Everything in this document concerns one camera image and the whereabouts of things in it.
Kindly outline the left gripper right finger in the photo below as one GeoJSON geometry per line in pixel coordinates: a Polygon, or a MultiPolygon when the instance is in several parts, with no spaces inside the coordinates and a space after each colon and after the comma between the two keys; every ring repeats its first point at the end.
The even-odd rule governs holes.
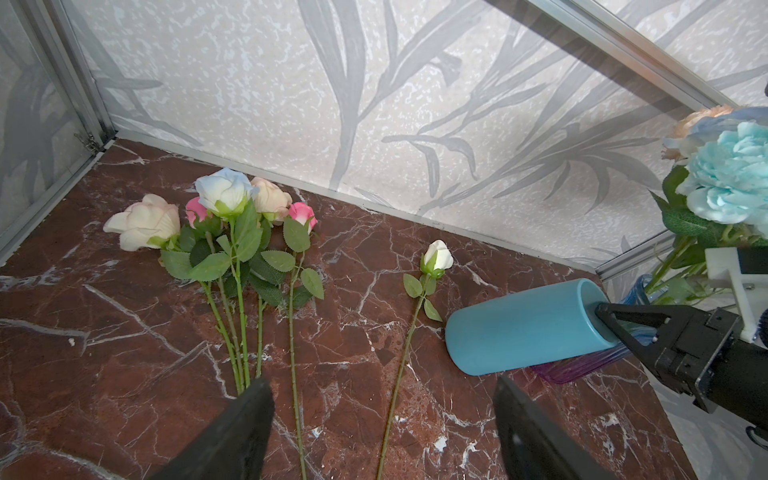
{"type": "Polygon", "coordinates": [[[613,479],[507,377],[493,396],[501,458],[510,479],[613,479]]]}

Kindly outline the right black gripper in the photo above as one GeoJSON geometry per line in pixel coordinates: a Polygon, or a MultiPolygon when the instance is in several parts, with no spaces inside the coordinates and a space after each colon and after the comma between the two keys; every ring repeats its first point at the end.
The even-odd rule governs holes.
{"type": "Polygon", "coordinates": [[[716,364],[738,339],[743,320],[722,308],[599,303],[598,319],[669,389],[711,413],[716,364]]]}

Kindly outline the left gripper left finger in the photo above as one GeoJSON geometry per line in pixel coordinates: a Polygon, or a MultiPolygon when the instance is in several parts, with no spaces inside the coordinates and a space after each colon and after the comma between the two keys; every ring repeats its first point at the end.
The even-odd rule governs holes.
{"type": "Polygon", "coordinates": [[[259,479],[264,466],[275,404],[269,382],[251,385],[155,479],[259,479]]]}

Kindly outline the purple blue glass vase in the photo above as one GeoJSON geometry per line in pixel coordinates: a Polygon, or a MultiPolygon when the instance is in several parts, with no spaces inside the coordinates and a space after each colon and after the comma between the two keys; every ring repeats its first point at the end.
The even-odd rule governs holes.
{"type": "MultiPolygon", "coordinates": [[[[651,300],[645,292],[650,280],[650,274],[639,277],[621,303],[624,305],[650,305],[651,300]]],[[[623,343],[619,343],[610,349],[535,365],[532,366],[532,370],[549,383],[566,384],[631,355],[632,352],[623,343]]]]}

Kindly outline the teal ceramic cylinder vase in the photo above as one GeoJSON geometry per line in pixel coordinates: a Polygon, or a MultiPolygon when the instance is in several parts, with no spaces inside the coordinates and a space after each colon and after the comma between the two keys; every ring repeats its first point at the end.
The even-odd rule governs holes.
{"type": "Polygon", "coordinates": [[[482,376],[606,350],[619,343],[595,314],[607,301],[588,279],[488,300],[450,316],[447,351],[462,372],[482,376]]]}

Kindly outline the magenta rosebud stem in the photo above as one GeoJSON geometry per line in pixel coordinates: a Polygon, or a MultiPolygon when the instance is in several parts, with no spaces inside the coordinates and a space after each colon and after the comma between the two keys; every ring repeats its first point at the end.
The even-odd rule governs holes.
{"type": "MultiPolygon", "coordinates": [[[[216,219],[216,216],[211,214],[201,203],[198,197],[193,198],[186,204],[187,219],[192,227],[200,228],[205,221],[209,219],[216,219]]],[[[233,374],[235,376],[237,392],[242,393],[245,390],[245,372],[242,361],[242,354],[240,346],[238,344],[238,338],[236,329],[234,326],[233,308],[230,303],[230,299],[225,291],[225,284],[223,277],[217,281],[217,286],[220,292],[221,304],[223,305],[225,315],[227,318],[227,327],[221,327],[221,332],[227,331],[226,336],[228,339],[229,350],[231,353],[231,364],[233,367],[233,374]]]]}
{"type": "Polygon", "coordinates": [[[292,255],[292,265],[289,270],[288,283],[288,335],[289,360],[291,374],[291,394],[294,424],[296,432],[296,448],[299,459],[299,469],[302,479],[307,479],[306,455],[303,442],[301,423],[301,402],[298,389],[298,373],[295,346],[295,313],[299,309],[296,288],[304,288],[310,298],[323,299],[324,287],[320,274],[313,268],[305,267],[306,253],[311,247],[312,231],[317,224],[314,210],[306,203],[293,203],[283,224],[283,237],[292,255]]]}

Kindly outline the light blue white rose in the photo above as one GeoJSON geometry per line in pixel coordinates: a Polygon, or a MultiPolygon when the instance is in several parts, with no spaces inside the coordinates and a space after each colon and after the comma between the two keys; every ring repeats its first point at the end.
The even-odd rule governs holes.
{"type": "Polygon", "coordinates": [[[251,383],[245,264],[257,253],[263,235],[253,203],[257,188],[243,173],[225,168],[197,179],[195,189],[206,215],[194,227],[207,255],[193,267],[192,278],[205,289],[241,394],[251,383]]]}

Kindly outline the blue white rose stem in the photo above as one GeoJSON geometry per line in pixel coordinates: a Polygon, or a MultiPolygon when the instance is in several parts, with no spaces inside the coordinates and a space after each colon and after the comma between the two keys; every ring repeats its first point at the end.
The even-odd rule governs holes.
{"type": "Polygon", "coordinates": [[[736,131],[743,122],[755,122],[767,125],[767,107],[734,108],[734,112],[716,118],[705,118],[697,123],[690,134],[679,140],[679,152],[683,157],[690,157],[698,148],[707,142],[715,141],[726,131],[736,131]]]}

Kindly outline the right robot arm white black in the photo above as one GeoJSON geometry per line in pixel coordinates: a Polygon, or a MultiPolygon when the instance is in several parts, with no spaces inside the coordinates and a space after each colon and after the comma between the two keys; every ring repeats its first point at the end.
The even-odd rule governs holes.
{"type": "Polygon", "coordinates": [[[740,339],[739,315],[614,303],[595,315],[660,383],[703,411],[722,407],[747,421],[748,438],[767,448],[767,350],[740,339]]]}

